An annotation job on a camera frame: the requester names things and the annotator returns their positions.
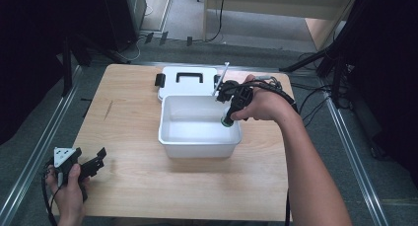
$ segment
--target cable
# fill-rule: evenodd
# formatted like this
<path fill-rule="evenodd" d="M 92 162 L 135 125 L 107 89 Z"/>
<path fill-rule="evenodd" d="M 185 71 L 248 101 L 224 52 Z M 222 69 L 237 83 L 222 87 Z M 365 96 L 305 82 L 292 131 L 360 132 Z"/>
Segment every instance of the cable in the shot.
<path fill-rule="evenodd" d="M 211 42 L 211 41 L 213 41 L 219 35 L 219 33 L 221 32 L 221 29 L 222 29 L 222 12 L 224 11 L 224 2 L 225 2 L 225 0 L 222 0 L 222 3 L 221 3 L 221 12 L 219 13 L 219 28 L 218 28 L 218 32 L 212 38 L 210 38 L 210 39 L 207 39 L 207 40 L 197 39 L 197 40 L 194 40 L 193 42 L 196 42 L 196 41 Z"/>
<path fill-rule="evenodd" d="M 301 60 L 303 60 L 302 59 L 302 57 L 304 56 L 304 55 L 314 55 L 315 53 L 314 52 L 306 52 L 306 53 L 302 53 L 299 57 L 298 57 L 298 62 L 299 61 L 301 61 Z M 318 61 L 318 59 L 317 60 L 315 60 L 315 61 L 313 61 L 313 62 L 311 62 L 311 63 L 313 63 L 313 67 L 307 67 L 307 65 L 305 65 L 305 66 L 303 66 L 305 69 L 307 69 L 307 70 L 316 70 L 317 68 L 318 68 L 318 65 L 316 65 L 316 62 Z"/>
<path fill-rule="evenodd" d="M 285 226 L 290 225 L 290 200 L 289 200 L 289 190 L 286 195 L 286 216 L 285 216 Z"/>
<path fill-rule="evenodd" d="M 145 36 L 139 37 L 138 40 L 135 42 L 136 48 L 138 49 L 138 54 L 134 58 L 127 58 L 127 57 L 123 56 L 122 54 L 120 54 L 119 52 L 117 52 L 117 55 L 119 55 L 120 57 L 122 57 L 123 59 L 128 60 L 128 61 L 133 61 L 133 60 L 137 59 L 141 55 L 141 49 L 139 49 L 138 43 L 139 43 L 140 40 L 142 40 L 144 38 L 145 38 Z"/>
<path fill-rule="evenodd" d="M 323 91 L 323 92 L 329 91 L 329 89 L 325 89 L 325 88 L 321 88 L 321 87 L 308 86 L 308 85 L 292 83 L 292 82 L 290 84 L 293 87 L 304 89 L 304 90 L 319 90 L 319 91 Z"/>
<path fill-rule="evenodd" d="M 331 87 L 331 85 L 324 85 L 324 86 L 318 87 L 318 88 L 314 89 L 312 92 L 310 92 L 310 93 L 309 93 L 309 94 L 305 97 L 304 101 L 302 102 L 301 107 L 299 108 L 299 114 L 302 114 L 302 109 L 304 108 L 305 103 L 307 102 L 308 98 L 309 98 L 310 96 L 312 96 L 314 93 L 316 93 L 316 92 L 318 92 L 318 91 L 329 92 L 330 90 L 322 90 L 323 88 L 326 88 L 326 87 Z"/>
<path fill-rule="evenodd" d="M 323 101 L 321 101 L 315 108 L 313 108 L 313 110 L 308 114 L 308 115 L 306 115 L 304 118 L 303 118 L 303 120 L 305 120 L 306 118 L 308 118 L 308 116 L 310 116 L 310 115 L 312 115 L 312 117 L 311 117 L 311 119 L 310 119 L 310 121 L 307 123 L 307 124 L 305 124 L 305 127 L 307 127 L 308 125 L 310 125 L 311 124 L 311 121 L 314 119 L 314 116 L 317 114 L 317 112 L 323 107 L 323 104 L 325 103 L 325 101 L 327 101 L 329 99 L 329 96 L 328 97 L 326 97 Z"/>
<path fill-rule="evenodd" d="M 286 92 L 284 92 L 282 90 L 282 87 L 281 87 L 280 83 L 277 83 L 277 82 L 274 83 L 274 81 L 270 82 L 269 84 L 266 84 L 265 81 L 262 81 L 262 83 L 253 83 L 253 82 L 254 81 L 252 80 L 252 81 L 248 81 L 248 82 L 245 82 L 243 84 L 240 84 L 240 85 L 233 85 L 233 86 L 227 87 L 225 89 L 222 89 L 220 92 L 225 94 L 227 91 L 237 89 L 237 88 L 257 87 L 257 88 L 267 90 L 267 91 L 273 92 L 274 94 L 277 94 L 277 95 L 281 96 L 283 99 L 285 99 L 289 103 L 290 106 L 292 106 L 292 108 L 295 110 L 295 112 L 298 112 L 298 108 L 296 107 L 295 100 L 292 97 L 290 97 Z"/>
<path fill-rule="evenodd" d="M 219 15 L 218 15 L 218 0 L 216 0 L 216 9 L 215 9 L 215 15 L 216 15 L 216 18 L 218 19 L 218 20 L 220 20 L 220 17 L 219 17 Z M 222 33 L 222 32 L 220 32 L 220 34 L 221 34 L 221 39 L 218 41 L 218 43 L 222 43 L 222 41 L 224 40 L 224 34 Z"/>
<path fill-rule="evenodd" d="M 45 181 L 45 179 L 47 178 L 47 174 L 48 173 L 49 173 L 49 169 L 46 168 L 45 172 L 41 176 L 40 184 L 41 184 L 41 188 L 42 188 L 43 201 L 45 203 L 46 211 L 48 212 L 49 222 L 50 222 L 50 224 L 52 226 L 56 226 L 57 223 L 56 223 L 55 218 L 54 218 L 54 216 L 52 214 L 52 202 L 53 202 L 53 200 L 55 198 L 55 195 L 52 198 L 52 202 L 49 204 L 48 196 L 46 194 L 46 181 Z"/>

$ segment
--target white container lid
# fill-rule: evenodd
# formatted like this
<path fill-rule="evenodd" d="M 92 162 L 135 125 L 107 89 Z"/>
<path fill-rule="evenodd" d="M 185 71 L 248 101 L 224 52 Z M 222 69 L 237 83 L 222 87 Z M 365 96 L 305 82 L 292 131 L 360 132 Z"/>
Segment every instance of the white container lid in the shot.
<path fill-rule="evenodd" d="M 164 87 L 160 87 L 158 98 L 169 95 L 211 96 L 215 89 L 215 68 L 166 66 Z"/>

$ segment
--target person's right hand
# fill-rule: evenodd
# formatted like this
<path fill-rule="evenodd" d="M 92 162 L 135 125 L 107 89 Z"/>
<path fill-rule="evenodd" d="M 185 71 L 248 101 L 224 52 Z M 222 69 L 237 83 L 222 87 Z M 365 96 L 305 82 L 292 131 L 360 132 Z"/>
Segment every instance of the person's right hand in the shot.
<path fill-rule="evenodd" d="M 254 78 L 253 75 L 248 75 L 244 82 L 249 82 Z M 254 87 L 251 103 L 243 110 L 232 113 L 231 119 L 241 120 L 253 117 L 256 120 L 274 120 L 278 123 L 287 113 L 296 112 L 285 99 L 273 92 Z"/>

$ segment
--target metal frame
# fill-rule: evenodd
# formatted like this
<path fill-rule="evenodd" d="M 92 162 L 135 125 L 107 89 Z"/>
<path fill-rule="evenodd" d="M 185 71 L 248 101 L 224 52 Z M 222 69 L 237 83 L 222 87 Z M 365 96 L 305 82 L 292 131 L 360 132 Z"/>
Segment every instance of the metal frame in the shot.
<path fill-rule="evenodd" d="M 320 80 L 320 83 L 321 85 L 326 84 L 326 82 L 322 79 Z M 350 132 L 348 131 L 347 126 L 345 125 L 341 112 L 335 107 L 334 103 L 330 99 L 327 99 L 326 103 L 328 105 L 329 111 L 331 112 L 335 127 L 337 128 L 338 134 L 340 135 L 344 149 L 347 153 L 348 160 L 350 161 L 354 175 L 357 179 L 360 190 L 363 194 L 363 198 L 365 199 L 375 225 L 389 225 L 379 197 L 376 194 L 375 187 L 373 186 L 372 181 L 370 180 L 369 175 L 363 166 L 360 156 L 357 153 L 356 146 L 350 136 Z"/>
<path fill-rule="evenodd" d="M 22 173 L 19 175 L 9 193 L 9 196 L 3 204 L 3 207 L 0 211 L 0 225 L 9 225 L 12 222 L 19 208 L 19 205 L 21 204 L 26 195 L 26 192 L 31 185 L 32 180 L 35 176 L 37 176 L 36 171 L 42 164 L 41 161 L 43 160 L 43 157 L 48 150 L 49 144 L 51 143 L 62 118 L 65 116 L 69 106 L 71 105 L 71 102 L 73 101 L 81 75 L 82 69 L 80 66 L 77 66 L 73 75 L 73 87 L 68 90 L 66 97 L 61 98 L 61 101 L 59 102 L 54 114 L 52 115 L 52 118 L 43 131 L 43 134 L 40 137 L 31 157 L 29 158 L 26 166 L 22 170 Z"/>

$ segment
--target person's left hand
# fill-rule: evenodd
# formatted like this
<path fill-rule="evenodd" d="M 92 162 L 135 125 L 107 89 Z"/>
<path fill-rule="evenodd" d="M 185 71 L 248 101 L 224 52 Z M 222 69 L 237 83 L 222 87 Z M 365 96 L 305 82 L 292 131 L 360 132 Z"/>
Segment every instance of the person's left hand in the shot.
<path fill-rule="evenodd" d="M 46 178 L 46 183 L 51 189 L 52 194 L 58 190 L 57 179 L 55 178 L 55 169 L 49 166 L 49 173 Z M 83 204 L 83 195 L 80 190 L 78 178 L 80 176 L 80 165 L 75 164 L 68 175 L 68 184 L 62 186 L 55 196 L 55 202 L 58 206 L 60 219 L 58 225 L 81 225 L 86 214 L 86 208 Z M 89 178 L 83 180 L 83 185 L 86 185 Z"/>

